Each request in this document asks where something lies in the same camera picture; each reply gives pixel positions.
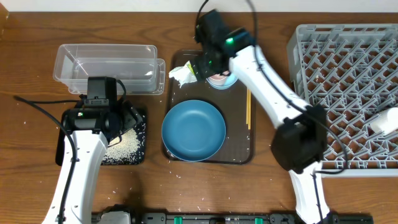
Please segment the pink white cup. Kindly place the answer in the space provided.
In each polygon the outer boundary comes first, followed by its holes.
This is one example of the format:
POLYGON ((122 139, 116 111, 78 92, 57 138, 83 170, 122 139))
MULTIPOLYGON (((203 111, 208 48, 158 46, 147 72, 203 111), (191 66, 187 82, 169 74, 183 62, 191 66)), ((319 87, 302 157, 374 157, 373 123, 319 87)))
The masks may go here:
POLYGON ((218 73, 215 75, 212 75, 210 77, 207 78, 207 80, 209 81, 209 83, 216 85, 216 86, 223 86, 227 79, 230 76, 230 72, 229 71, 225 71, 223 73, 218 73))

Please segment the light blue small bowl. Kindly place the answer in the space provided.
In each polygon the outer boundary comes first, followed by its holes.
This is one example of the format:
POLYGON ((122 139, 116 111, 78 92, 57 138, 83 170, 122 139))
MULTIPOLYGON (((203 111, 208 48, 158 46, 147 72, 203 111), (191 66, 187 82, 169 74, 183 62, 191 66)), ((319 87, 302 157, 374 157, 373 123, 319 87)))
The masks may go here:
POLYGON ((226 83, 223 86, 216 86, 216 85, 209 83, 208 80, 207 81, 213 88, 215 88, 217 90, 226 90, 226 89, 230 88, 231 86, 233 86, 237 82, 237 80, 238 80, 238 78, 231 73, 229 78, 227 79, 226 83))

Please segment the brown serving tray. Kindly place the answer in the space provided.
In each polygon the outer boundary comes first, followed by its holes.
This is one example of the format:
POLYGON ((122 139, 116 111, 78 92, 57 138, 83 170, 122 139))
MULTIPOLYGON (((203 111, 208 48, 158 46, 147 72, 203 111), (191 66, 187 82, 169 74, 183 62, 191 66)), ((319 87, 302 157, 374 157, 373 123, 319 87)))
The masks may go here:
POLYGON ((212 104, 223 115, 226 137, 221 149, 207 163, 245 164, 254 155, 255 103, 251 99, 251 130, 246 124, 246 87, 239 80, 226 90, 217 90, 207 81, 179 86, 169 79, 167 110, 186 100, 202 100, 212 104))

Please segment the dark blue plate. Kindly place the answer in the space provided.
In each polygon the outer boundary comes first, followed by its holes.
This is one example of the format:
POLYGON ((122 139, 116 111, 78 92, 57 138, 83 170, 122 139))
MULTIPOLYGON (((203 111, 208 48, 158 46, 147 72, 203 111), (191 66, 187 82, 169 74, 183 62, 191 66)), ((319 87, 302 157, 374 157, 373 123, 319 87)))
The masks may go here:
POLYGON ((165 148, 177 159, 205 161, 221 149, 226 137, 226 123, 212 104, 187 100, 166 114, 161 134, 165 148))

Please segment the pile of white rice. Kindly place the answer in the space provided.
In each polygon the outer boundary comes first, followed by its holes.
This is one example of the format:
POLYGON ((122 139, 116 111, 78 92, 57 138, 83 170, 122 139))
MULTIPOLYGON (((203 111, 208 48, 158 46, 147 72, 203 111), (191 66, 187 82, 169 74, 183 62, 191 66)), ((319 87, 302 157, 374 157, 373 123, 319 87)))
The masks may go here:
POLYGON ((146 150, 146 121, 113 139, 107 148, 102 166, 138 165, 144 160, 146 150))

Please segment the white green cup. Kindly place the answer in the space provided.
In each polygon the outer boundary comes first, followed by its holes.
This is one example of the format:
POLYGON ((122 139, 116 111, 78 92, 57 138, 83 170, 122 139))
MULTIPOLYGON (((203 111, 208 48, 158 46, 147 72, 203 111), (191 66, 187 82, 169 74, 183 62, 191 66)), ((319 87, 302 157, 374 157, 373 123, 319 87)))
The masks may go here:
POLYGON ((370 121, 370 128, 375 133, 386 136, 397 129, 398 108, 393 107, 375 114, 370 121))

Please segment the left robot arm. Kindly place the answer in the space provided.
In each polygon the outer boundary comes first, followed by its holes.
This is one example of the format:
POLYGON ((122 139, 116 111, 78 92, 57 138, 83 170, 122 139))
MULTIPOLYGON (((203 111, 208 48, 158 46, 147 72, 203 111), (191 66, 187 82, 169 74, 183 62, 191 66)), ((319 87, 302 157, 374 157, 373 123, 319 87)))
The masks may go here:
POLYGON ((44 223, 91 223, 98 172, 109 143, 142 122, 125 96, 121 80, 90 77, 87 95, 77 108, 66 110, 62 167, 44 223))

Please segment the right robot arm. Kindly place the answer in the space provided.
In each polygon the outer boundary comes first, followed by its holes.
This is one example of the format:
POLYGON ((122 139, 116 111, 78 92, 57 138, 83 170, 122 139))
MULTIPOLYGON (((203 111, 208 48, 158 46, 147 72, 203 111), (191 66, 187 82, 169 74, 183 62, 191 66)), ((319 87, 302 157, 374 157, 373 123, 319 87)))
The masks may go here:
POLYGON ((294 93, 265 58, 257 36, 231 30, 217 10, 197 14, 194 39, 203 49, 191 61, 197 80, 229 72, 246 86, 276 130, 271 151, 290 175, 297 215, 305 223, 323 223, 330 212, 320 177, 326 111, 294 93))

